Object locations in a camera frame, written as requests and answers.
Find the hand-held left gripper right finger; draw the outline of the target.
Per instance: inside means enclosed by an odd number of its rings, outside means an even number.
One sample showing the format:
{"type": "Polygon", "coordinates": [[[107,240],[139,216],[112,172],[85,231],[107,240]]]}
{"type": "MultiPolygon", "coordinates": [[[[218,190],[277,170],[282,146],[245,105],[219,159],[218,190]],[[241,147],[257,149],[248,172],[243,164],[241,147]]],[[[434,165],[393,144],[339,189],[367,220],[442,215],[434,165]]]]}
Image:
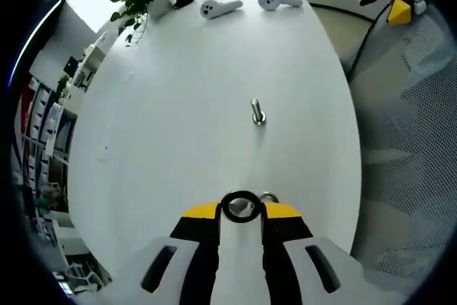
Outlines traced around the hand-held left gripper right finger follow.
{"type": "Polygon", "coordinates": [[[361,265],[329,239],[313,236],[292,206],[263,205],[261,238],[271,304],[365,304],[370,300],[361,265]]]}

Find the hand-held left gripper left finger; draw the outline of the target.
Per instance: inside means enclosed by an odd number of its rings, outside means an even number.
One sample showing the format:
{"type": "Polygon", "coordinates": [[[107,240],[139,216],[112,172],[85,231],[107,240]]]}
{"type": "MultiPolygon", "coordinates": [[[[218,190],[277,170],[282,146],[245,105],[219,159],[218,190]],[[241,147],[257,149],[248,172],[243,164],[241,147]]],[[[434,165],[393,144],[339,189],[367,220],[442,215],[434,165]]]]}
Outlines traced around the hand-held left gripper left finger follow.
{"type": "Polygon", "coordinates": [[[168,237],[146,249],[140,263],[141,298],[147,304],[210,304],[219,268],[221,205],[186,210],[168,237]]]}

